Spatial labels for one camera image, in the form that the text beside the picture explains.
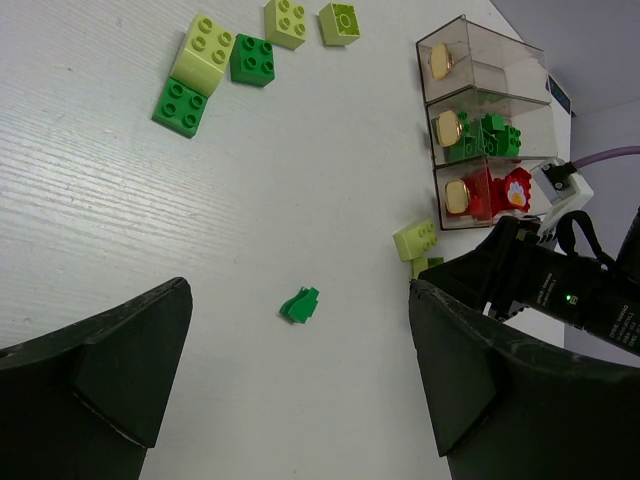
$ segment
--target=white table surface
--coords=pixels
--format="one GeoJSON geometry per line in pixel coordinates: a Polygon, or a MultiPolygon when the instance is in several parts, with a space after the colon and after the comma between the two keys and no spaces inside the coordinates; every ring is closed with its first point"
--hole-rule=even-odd
{"type": "Polygon", "coordinates": [[[261,36],[262,1],[3,2],[0,347],[184,276],[191,329],[141,478],[449,478],[391,239],[437,216],[414,42],[461,13],[514,33],[488,0],[360,1],[360,40],[325,49],[309,15],[277,79],[225,80],[192,140],[151,122],[195,13],[261,36]],[[303,285],[319,306],[289,325],[303,285]]]}

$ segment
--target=transparent plastic box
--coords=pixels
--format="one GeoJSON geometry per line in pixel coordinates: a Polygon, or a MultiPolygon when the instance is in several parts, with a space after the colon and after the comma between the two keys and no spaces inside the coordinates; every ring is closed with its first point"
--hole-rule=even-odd
{"type": "Polygon", "coordinates": [[[436,169],[441,228],[489,227],[505,215],[546,213],[551,203],[531,172],[548,160],[482,157],[436,169]]]}
{"type": "Polygon", "coordinates": [[[513,98],[502,94],[467,89],[426,106],[434,163],[437,166],[457,163],[481,155],[505,156],[516,159],[540,159],[557,156],[557,143],[551,105],[513,98]],[[466,115],[465,122],[472,131],[460,131],[460,120],[453,114],[466,115]],[[482,141],[483,119],[500,118],[505,126],[513,127],[519,136],[518,148],[500,154],[493,143],[460,154],[461,138],[482,141]]]}
{"type": "Polygon", "coordinates": [[[549,103],[544,52],[463,15],[416,44],[426,103],[466,88],[549,103]]]}

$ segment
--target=table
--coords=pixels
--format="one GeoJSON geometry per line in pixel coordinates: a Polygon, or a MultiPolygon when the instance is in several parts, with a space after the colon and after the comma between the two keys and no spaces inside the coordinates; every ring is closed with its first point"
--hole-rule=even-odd
{"type": "MultiPolygon", "coordinates": [[[[414,42],[461,13],[514,32],[488,0],[362,1],[360,40],[325,49],[309,15],[276,80],[225,80],[192,140],[151,122],[195,13],[261,36],[263,1],[4,2],[0,347],[184,276],[191,329],[141,478],[449,478],[391,239],[437,215],[414,42]],[[319,306],[289,325],[303,285],[319,306]]],[[[548,319],[515,324],[562,342],[548,319]]]]}

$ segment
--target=wire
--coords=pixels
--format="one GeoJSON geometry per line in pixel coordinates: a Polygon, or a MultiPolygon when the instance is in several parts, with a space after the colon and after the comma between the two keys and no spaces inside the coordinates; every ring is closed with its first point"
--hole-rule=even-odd
{"type": "Polygon", "coordinates": [[[632,145],[629,147],[613,148],[611,150],[605,150],[604,152],[594,153],[588,157],[576,160],[573,166],[576,168],[587,167],[593,163],[600,162],[602,160],[608,160],[609,158],[624,157],[625,155],[640,155],[640,145],[632,145]]]}

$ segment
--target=cable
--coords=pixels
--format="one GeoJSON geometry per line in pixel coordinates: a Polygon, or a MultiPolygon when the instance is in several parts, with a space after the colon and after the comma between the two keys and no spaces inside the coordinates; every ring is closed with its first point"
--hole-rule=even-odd
{"type": "Polygon", "coordinates": [[[573,166],[576,168],[582,168],[587,167],[592,163],[607,160],[609,158],[624,157],[625,155],[640,155],[640,145],[631,145],[629,147],[620,147],[613,148],[611,150],[605,150],[604,152],[595,153],[571,163],[573,163],[573,166]]]}

